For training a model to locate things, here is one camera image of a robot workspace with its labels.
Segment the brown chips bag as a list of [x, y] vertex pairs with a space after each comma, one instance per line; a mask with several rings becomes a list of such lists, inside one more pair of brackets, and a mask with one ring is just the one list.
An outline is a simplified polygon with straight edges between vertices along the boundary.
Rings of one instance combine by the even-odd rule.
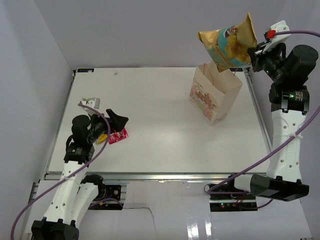
[[250, 13], [239, 24], [219, 30], [199, 31], [197, 37], [220, 73], [230, 68], [250, 65], [248, 49], [254, 49], [257, 46]]

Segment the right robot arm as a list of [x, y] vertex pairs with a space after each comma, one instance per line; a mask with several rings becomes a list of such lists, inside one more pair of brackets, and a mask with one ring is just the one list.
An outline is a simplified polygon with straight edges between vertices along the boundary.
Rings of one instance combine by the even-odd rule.
[[313, 47], [300, 44], [286, 55], [286, 45], [271, 51], [263, 46], [252, 54], [255, 72], [264, 71], [273, 81], [269, 91], [273, 121], [271, 155], [264, 175], [242, 174], [225, 188], [226, 195], [236, 200], [244, 192], [255, 197], [290, 202], [309, 193], [300, 172], [301, 131], [309, 111], [310, 94], [305, 85], [319, 57]]

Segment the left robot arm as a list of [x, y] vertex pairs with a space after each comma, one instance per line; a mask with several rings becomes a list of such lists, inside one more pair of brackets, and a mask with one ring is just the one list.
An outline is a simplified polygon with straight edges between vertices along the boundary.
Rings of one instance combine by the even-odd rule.
[[107, 109], [107, 117], [92, 107], [88, 115], [73, 118], [65, 147], [61, 184], [41, 220], [34, 220], [31, 232], [36, 240], [77, 240], [79, 226], [93, 200], [105, 196], [106, 187], [98, 174], [87, 175], [95, 153], [94, 142], [103, 134], [122, 131], [128, 117]]

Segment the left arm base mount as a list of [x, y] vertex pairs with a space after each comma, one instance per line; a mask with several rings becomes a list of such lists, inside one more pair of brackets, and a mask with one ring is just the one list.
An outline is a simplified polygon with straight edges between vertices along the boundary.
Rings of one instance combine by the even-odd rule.
[[95, 185], [97, 185], [98, 195], [93, 199], [92, 204], [90, 205], [90, 209], [111, 209], [112, 203], [121, 205], [121, 192], [122, 186], [115, 185], [115, 184], [105, 184], [104, 179], [97, 175], [90, 175], [89, 176]]

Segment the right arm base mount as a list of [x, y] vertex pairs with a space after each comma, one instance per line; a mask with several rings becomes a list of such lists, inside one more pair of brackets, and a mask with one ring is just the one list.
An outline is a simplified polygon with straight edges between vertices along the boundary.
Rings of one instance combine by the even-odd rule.
[[230, 184], [225, 184], [214, 190], [217, 193], [209, 195], [209, 206], [212, 213], [224, 212], [245, 212], [256, 211], [257, 201], [254, 196], [249, 193], [244, 193], [243, 190], [238, 190]]

